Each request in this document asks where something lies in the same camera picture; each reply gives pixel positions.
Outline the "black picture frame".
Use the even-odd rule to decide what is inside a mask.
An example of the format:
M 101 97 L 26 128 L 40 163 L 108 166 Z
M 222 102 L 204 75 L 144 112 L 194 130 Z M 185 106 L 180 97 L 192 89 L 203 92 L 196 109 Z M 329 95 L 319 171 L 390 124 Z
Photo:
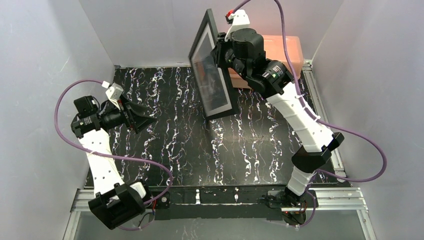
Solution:
M 235 115 L 239 112 L 236 91 L 228 69 L 217 67 L 213 57 L 218 29 L 212 9 L 208 8 L 197 30 L 188 59 L 199 90 L 206 120 Z

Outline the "cat photo print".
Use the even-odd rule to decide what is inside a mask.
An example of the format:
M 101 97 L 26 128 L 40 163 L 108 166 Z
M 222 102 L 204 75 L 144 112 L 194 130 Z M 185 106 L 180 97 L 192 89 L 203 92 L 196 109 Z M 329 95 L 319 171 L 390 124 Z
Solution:
M 223 72 L 216 67 L 211 56 L 214 47 L 213 33 L 207 23 L 200 29 L 200 34 L 193 44 L 193 51 L 189 55 L 207 117 L 232 108 Z

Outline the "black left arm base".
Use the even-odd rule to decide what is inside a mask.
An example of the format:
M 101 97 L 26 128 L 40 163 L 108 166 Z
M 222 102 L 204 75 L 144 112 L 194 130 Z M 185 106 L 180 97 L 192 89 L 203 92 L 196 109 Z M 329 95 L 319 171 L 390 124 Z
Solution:
M 147 192 L 146 195 L 142 198 L 143 202 L 147 202 L 153 198 L 155 198 L 158 194 L 160 194 L 161 191 L 153 191 L 153 192 Z M 145 204 L 145 208 L 146 209 L 168 209 L 171 205 L 171 194 L 167 191 L 166 193 L 164 193 L 164 195 L 160 196 L 158 199 L 156 199 L 155 201 L 151 201 L 148 204 Z

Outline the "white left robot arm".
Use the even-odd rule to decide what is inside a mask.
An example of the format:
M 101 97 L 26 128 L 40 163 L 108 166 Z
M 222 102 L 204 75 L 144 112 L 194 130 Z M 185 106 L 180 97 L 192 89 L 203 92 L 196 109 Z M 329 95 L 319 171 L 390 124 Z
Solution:
M 91 96 L 74 100 L 77 109 L 71 130 L 82 147 L 88 149 L 87 159 L 94 183 L 94 199 L 88 202 L 90 211 L 110 230 L 143 214 L 144 202 L 153 196 L 144 180 L 125 183 L 115 160 L 111 158 L 108 130 L 125 126 L 139 133 L 156 122 L 144 115 L 146 108 L 120 96 L 117 106 L 99 104 Z

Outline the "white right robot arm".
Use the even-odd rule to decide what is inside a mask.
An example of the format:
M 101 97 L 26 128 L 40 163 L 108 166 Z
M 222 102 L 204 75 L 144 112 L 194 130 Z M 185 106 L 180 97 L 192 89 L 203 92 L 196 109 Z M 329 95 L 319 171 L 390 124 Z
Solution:
M 292 156 L 294 165 L 285 194 L 302 197 L 317 169 L 332 156 L 344 140 L 309 115 L 312 109 L 296 90 L 296 78 L 283 62 L 266 57 L 264 38 L 252 28 L 217 35 L 212 50 L 216 65 L 234 70 L 248 86 L 276 108 L 301 140 Z

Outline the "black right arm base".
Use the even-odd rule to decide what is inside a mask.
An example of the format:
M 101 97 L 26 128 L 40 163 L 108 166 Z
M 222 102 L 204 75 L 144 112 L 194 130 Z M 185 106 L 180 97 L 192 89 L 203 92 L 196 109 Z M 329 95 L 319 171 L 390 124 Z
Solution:
M 281 210 L 282 220 L 289 226 L 301 227 L 310 222 L 307 210 L 314 213 L 319 206 L 316 192 L 307 190 L 300 196 L 290 190 L 269 190 L 257 199 L 270 209 Z

